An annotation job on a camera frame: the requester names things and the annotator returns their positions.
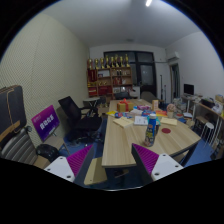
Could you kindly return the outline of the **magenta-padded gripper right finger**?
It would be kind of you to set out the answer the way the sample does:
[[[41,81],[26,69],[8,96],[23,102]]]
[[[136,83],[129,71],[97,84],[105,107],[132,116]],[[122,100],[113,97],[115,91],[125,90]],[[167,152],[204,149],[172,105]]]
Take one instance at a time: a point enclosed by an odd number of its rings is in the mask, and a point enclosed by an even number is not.
[[[182,169],[182,166],[166,153],[157,154],[137,144],[132,144],[131,152],[144,185]]]

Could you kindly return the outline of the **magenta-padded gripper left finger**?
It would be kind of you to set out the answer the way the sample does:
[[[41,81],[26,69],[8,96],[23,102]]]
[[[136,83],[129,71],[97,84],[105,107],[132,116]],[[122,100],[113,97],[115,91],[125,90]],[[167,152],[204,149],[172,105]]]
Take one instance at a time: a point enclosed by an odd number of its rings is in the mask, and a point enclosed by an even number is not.
[[[68,157],[59,156],[45,168],[45,171],[83,186],[93,156],[94,147],[89,145]]]

